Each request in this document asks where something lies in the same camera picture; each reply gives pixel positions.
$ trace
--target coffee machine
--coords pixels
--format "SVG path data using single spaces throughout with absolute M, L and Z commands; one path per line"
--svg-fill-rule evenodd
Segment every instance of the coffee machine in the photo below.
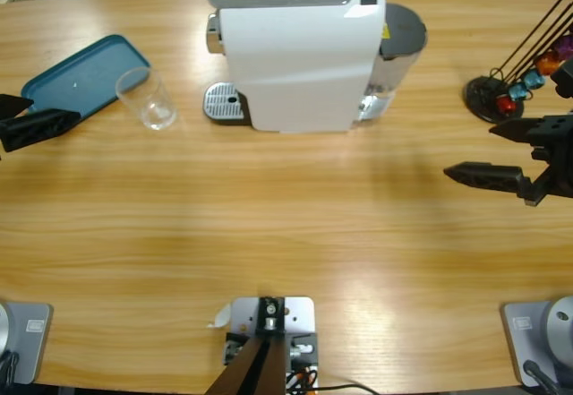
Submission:
M 209 2 L 217 11 L 208 20 L 208 48 L 225 54 L 233 83 L 208 90 L 206 101 L 231 104 L 211 104 L 208 116 L 237 120 L 240 109 L 260 131 L 352 126 L 380 48 L 385 0 Z

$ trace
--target blue tray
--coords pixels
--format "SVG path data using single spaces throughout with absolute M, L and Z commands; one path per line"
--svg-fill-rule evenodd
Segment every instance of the blue tray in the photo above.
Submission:
M 117 79 L 139 66 L 150 63 L 127 39 L 109 35 L 27 82 L 21 95 L 34 100 L 29 113 L 60 108 L 83 120 L 115 101 Z

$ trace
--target drinking glass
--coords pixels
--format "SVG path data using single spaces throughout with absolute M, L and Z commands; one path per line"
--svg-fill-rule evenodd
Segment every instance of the drinking glass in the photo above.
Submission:
M 177 118 L 177 109 L 159 73 L 152 68 L 133 68 L 122 75 L 115 84 L 115 94 L 150 129 L 167 128 Z

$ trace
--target metal mount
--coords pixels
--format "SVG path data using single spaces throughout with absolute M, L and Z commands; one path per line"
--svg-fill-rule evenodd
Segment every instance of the metal mount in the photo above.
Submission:
M 0 386 L 36 379 L 51 315 L 48 304 L 0 303 Z
M 545 377 L 565 387 L 573 378 L 573 296 L 558 301 L 507 304 L 502 316 L 517 378 L 539 386 L 528 369 L 534 363 Z
M 308 297 L 242 297 L 231 305 L 227 368 L 206 394 L 284 395 L 290 376 L 318 367 L 314 303 Z M 305 382 L 316 387 L 318 379 Z

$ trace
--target black cable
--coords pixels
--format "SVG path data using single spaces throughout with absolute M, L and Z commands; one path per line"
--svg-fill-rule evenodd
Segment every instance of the black cable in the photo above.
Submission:
M 349 384 L 339 384 L 338 386 L 319 386 L 318 388 L 303 388 L 303 391 L 307 392 L 314 392 L 314 391 L 339 391 L 341 389 L 349 389 L 349 388 L 357 388 L 362 389 L 363 391 L 370 392 L 372 395 L 380 395 L 374 389 L 370 389 L 368 386 L 364 386 L 363 384 L 358 383 L 349 383 Z M 294 393 L 298 392 L 298 390 L 288 390 L 286 393 Z
M 523 363 L 523 369 L 527 375 L 532 377 L 537 384 L 549 395 L 561 395 L 560 387 L 554 382 L 549 375 L 541 371 L 539 365 L 532 361 L 526 360 Z
M 316 370 L 309 371 L 308 369 L 305 369 L 298 372 L 293 372 L 290 375 L 288 375 L 288 377 L 286 378 L 286 382 L 288 383 L 295 376 L 296 376 L 295 383 L 292 384 L 286 390 L 286 393 L 290 393 L 293 395 L 304 395 L 307 392 L 314 392 L 314 391 L 340 391 L 342 389 L 357 388 L 357 389 L 362 389 L 363 391 L 366 392 L 370 392 L 372 395 L 380 395 L 374 389 L 371 389 L 368 386 L 364 386 L 363 384 L 360 383 L 347 383 L 347 384 L 339 384 L 336 386 L 313 387 L 312 385 L 314 384 L 314 382 L 316 382 L 316 379 L 318 378 L 318 372 Z

